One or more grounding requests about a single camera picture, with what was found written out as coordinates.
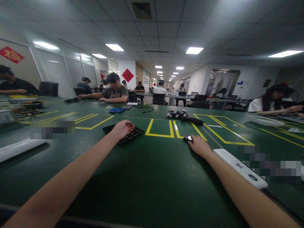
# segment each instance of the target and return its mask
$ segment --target green table surface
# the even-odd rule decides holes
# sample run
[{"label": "green table surface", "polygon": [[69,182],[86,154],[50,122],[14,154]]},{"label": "green table surface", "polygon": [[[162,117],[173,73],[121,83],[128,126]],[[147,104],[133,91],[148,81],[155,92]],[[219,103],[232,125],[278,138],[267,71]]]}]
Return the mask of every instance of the green table surface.
[{"label": "green table surface", "polygon": [[[185,108],[191,116],[205,121],[203,127],[194,127],[165,117],[169,110],[182,107],[149,105],[154,110],[147,113],[142,111],[148,108],[133,107],[111,114],[109,109],[125,104],[93,100],[66,104],[63,100],[43,97],[45,114],[31,120],[57,117],[56,121],[83,121],[76,124],[74,134],[57,134],[49,143],[0,163],[0,207],[22,206],[104,137],[103,127],[124,119],[131,120],[145,135],[115,146],[66,216],[136,227],[248,227],[215,172],[181,137],[200,133],[212,149],[221,146],[241,161],[246,158],[240,149],[246,145],[255,145],[257,152],[270,154],[271,160],[299,160],[304,156],[303,135],[286,134],[288,126],[256,125],[249,121],[248,113]],[[30,137],[30,120],[21,121],[0,128],[0,147]],[[287,124],[304,130],[304,126]],[[269,185],[304,219],[303,184],[271,181]]]}]

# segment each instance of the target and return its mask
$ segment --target black object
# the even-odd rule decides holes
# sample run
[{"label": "black object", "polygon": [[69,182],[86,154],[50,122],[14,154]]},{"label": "black object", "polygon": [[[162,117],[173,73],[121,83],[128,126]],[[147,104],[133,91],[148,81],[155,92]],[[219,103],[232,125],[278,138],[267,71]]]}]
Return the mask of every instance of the black object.
[{"label": "black object", "polygon": [[74,91],[76,93],[76,96],[86,94],[85,90],[83,90],[83,89],[74,88]]},{"label": "black object", "polygon": [[78,101],[80,98],[72,98],[72,99],[67,99],[67,100],[65,100],[64,102],[66,102],[66,103],[71,103],[71,102],[75,102],[75,101]]},{"label": "black object", "polygon": [[[115,127],[115,124],[114,125],[111,125],[111,126],[108,126],[108,127],[104,127],[103,130],[106,134],[110,133],[110,131],[112,131],[112,129]],[[130,142],[131,140],[139,137],[140,135],[142,135],[144,133],[143,130],[135,127],[133,129],[133,132],[127,134],[123,139],[121,139],[118,144],[119,145],[122,145],[122,144],[125,144],[127,142]]]},{"label": "black object", "polygon": [[195,101],[191,104],[191,108],[210,109],[210,104],[206,101]]},{"label": "black object", "polygon": [[200,126],[203,126],[203,124],[204,124],[203,120],[200,120],[200,119],[197,119],[197,118],[193,118],[193,117],[183,116],[180,120],[184,121],[184,122],[192,122],[192,123],[200,125]]},{"label": "black object", "polygon": [[189,136],[189,135],[185,135],[185,136],[184,136],[184,140],[193,142],[192,137]]},{"label": "black object", "polygon": [[42,96],[57,97],[58,83],[49,81],[40,82],[39,94]]},{"label": "black object", "polygon": [[152,104],[154,105],[164,105],[165,104],[165,94],[154,93],[152,96]]}]

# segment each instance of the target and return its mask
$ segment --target desk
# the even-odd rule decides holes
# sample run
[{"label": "desk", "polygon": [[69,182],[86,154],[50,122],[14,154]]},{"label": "desk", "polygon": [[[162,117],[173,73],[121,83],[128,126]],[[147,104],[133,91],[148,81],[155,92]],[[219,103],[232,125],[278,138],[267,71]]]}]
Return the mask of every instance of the desk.
[{"label": "desk", "polygon": [[[149,105],[155,109],[147,113],[133,107],[110,114],[109,109],[125,104],[102,105],[92,100],[66,104],[61,98],[42,99],[47,113],[34,120],[78,119],[75,133],[61,134],[49,144],[0,163],[0,208],[17,209],[23,205],[56,173],[104,137],[103,127],[123,119],[131,120],[145,135],[115,146],[63,219],[135,227],[248,227],[214,171],[190,152],[182,137],[200,134],[212,149],[220,145],[240,160],[239,147],[253,144],[273,159],[283,160],[286,152],[304,155],[303,140],[285,134],[285,126],[276,129],[255,125],[249,122],[247,113]],[[205,120],[204,126],[165,118],[169,110],[182,109]],[[29,123],[22,119],[1,127],[0,147],[29,138]],[[304,129],[294,123],[288,125]],[[303,185],[270,186],[304,219]]]}]

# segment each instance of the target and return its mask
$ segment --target sign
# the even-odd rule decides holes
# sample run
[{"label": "sign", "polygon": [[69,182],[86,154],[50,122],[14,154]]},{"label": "sign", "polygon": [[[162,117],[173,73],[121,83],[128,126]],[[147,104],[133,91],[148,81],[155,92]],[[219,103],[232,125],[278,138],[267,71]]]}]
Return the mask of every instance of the sign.
[{"label": "sign", "polygon": [[15,64],[18,64],[19,62],[21,62],[24,59],[24,57],[22,55],[20,55],[18,52],[14,51],[13,49],[11,49],[8,46],[6,46],[2,50],[0,50],[0,55],[7,58],[8,60],[11,60]]},{"label": "sign", "polygon": [[134,75],[129,71],[127,68],[123,74],[121,75],[127,82],[131,81],[131,79],[134,77]]}]

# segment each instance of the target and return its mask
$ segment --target gray t-shirt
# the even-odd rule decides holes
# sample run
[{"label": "gray t-shirt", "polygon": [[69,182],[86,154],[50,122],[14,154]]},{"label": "gray t-shirt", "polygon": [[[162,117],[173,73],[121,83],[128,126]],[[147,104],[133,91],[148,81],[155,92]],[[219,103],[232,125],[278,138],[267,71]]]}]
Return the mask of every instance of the gray t-shirt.
[{"label": "gray t-shirt", "polygon": [[101,95],[107,99],[120,98],[122,96],[129,97],[128,90],[124,86],[121,86],[121,88],[118,90],[114,90],[114,88],[108,87],[101,93]]}]

